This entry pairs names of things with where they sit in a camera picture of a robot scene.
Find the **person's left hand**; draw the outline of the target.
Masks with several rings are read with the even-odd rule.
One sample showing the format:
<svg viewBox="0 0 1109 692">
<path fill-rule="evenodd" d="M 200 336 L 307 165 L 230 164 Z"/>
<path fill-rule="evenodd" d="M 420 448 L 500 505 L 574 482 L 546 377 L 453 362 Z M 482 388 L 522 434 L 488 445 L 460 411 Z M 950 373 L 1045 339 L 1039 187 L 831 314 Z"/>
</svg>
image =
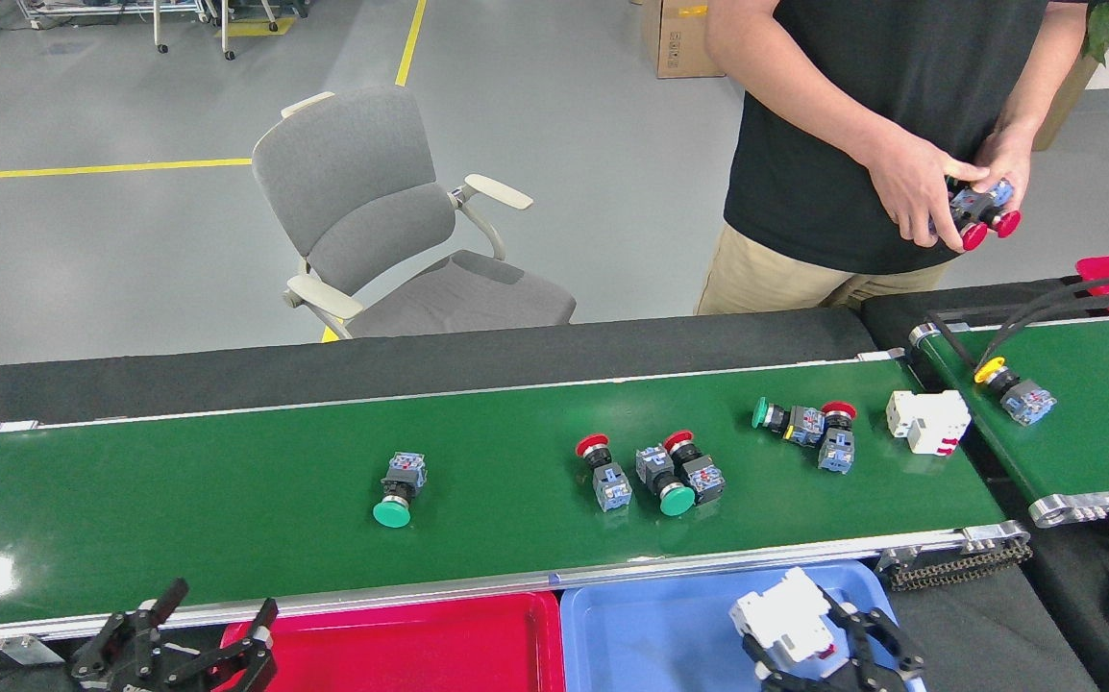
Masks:
<svg viewBox="0 0 1109 692">
<path fill-rule="evenodd" d="M 1013 186 L 1007 210 L 1022 208 L 1032 170 L 1032 144 L 1038 128 L 1028 123 L 997 124 L 981 141 L 973 166 L 988 170 L 988 175 L 971 183 L 973 191 L 990 191 L 999 181 Z"/>
</svg>

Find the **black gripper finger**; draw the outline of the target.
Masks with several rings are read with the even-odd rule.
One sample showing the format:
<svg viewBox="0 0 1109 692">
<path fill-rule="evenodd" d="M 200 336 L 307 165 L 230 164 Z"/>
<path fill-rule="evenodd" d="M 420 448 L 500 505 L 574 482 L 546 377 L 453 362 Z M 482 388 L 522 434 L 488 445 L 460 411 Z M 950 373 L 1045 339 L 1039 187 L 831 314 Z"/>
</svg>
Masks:
<svg viewBox="0 0 1109 692">
<path fill-rule="evenodd" d="M 779 669 L 775 659 L 757 643 L 755 637 L 743 634 L 742 647 L 747 657 L 752 658 L 753 674 L 761 691 L 805 691 L 808 680 Z"/>
<path fill-rule="evenodd" d="M 820 680 L 822 691 L 906 691 L 926 673 L 926 657 L 881 608 L 859 609 L 820 590 L 828 631 L 844 660 Z"/>
</svg>

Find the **person's right hand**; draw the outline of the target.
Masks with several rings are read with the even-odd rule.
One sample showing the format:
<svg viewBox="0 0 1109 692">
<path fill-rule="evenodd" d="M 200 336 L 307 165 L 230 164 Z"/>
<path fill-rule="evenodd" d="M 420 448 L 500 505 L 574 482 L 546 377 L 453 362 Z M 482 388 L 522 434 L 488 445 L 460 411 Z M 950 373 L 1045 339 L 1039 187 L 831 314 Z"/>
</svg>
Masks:
<svg viewBox="0 0 1109 692">
<path fill-rule="evenodd" d="M 954 253 L 963 253 L 963 240 L 949 208 L 947 179 L 977 183 L 989 175 L 988 167 L 956 161 L 898 126 L 883 128 L 861 162 L 868 170 L 881 206 L 898 225 L 901 240 L 920 248 L 942 242 Z"/>
</svg>

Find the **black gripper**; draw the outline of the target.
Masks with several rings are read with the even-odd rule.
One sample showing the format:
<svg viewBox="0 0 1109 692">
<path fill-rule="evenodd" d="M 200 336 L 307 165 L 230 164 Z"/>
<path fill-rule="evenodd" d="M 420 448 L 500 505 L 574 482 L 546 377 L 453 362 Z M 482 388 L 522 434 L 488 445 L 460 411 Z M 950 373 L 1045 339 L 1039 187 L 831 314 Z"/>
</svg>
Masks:
<svg viewBox="0 0 1109 692">
<path fill-rule="evenodd" d="M 230 679 L 235 683 L 228 691 L 265 691 L 278 670 L 269 630 L 279 613 L 277 601 L 263 601 L 242 638 L 191 661 L 193 678 L 170 680 L 160 625 L 185 596 L 189 582 L 176 578 L 157 599 L 112 613 L 96 635 L 77 649 L 68 676 L 80 688 L 112 691 L 215 691 Z"/>
</svg>

